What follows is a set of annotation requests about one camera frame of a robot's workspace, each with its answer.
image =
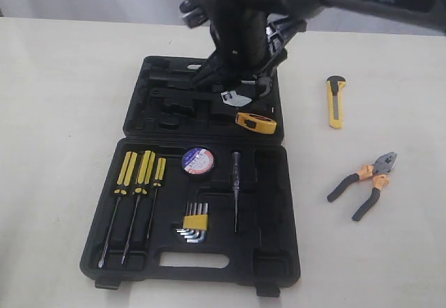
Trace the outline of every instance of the case lid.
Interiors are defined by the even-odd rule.
[[[190,78],[204,59],[149,56],[144,59],[123,126],[127,137],[140,139],[212,139],[214,142],[281,144],[284,138],[277,74],[264,98],[237,108],[224,103],[223,88],[192,88]],[[242,84],[238,95],[254,96],[254,85]],[[266,116],[277,122],[274,134],[259,134],[235,122],[238,112]]]

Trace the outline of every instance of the pliers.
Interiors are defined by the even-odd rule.
[[[385,186],[389,185],[387,174],[394,168],[396,160],[397,154],[391,152],[379,157],[373,165],[362,165],[361,170],[345,178],[338,185],[338,187],[336,187],[334,191],[328,195],[327,200],[329,202],[333,202],[341,196],[348,186],[356,183],[357,181],[373,177],[372,181],[374,188],[371,191],[371,196],[362,204],[362,206],[352,217],[353,221],[360,221],[362,217],[370,210],[370,208],[372,208],[375,203],[378,202],[381,190]]]

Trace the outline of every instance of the black plastic case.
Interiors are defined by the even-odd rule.
[[[202,59],[150,56],[144,59],[119,141],[80,262],[82,272],[98,288],[117,289],[122,281],[177,279],[233,282],[255,286],[257,295],[278,297],[300,277],[277,76],[269,95],[243,111],[277,121],[274,135],[257,134],[236,125],[235,107],[222,102],[218,85],[213,92],[190,87],[194,65]],[[237,88],[252,95],[252,85]],[[194,147],[210,150],[215,166],[204,177],[187,174],[181,166],[185,152]],[[123,197],[114,221],[104,268],[98,261],[105,242],[116,197],[116,186],[127,151],[153,150],[167,159],[146,241],[153,191],[143,197],[134,223],[127,262],[121,255],[135,203]],[[233,232],[234,199],[231,190],[231,153],[241,153],[238,232]],[[187,202],[208,203],[208,231],[204,242],[187,244],[175,229],[181,227]],[[160,266],[163,252],[223,254],[225,268]]]

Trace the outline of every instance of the table surface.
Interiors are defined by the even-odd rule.
[[[446,40],[298,34],[279,84],[302,277],[280,299],[235,284],[147,280],[94,288],[79,270],[142,59],[206,57],[207,29],[0,19],[0,307],[444,307]],[[344,129],[325,80],[347,79]],[[361,164],[399,156],[381,200],[371,182],[326,195]]]

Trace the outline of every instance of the white wall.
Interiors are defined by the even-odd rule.
[[[178,5],[183,0],[0,0],[5,16],[148,24],[182,24]],[[309,22],[310,30],[379,33],[436,33],[426,29],[366,17],[342,10],[326,10]]]

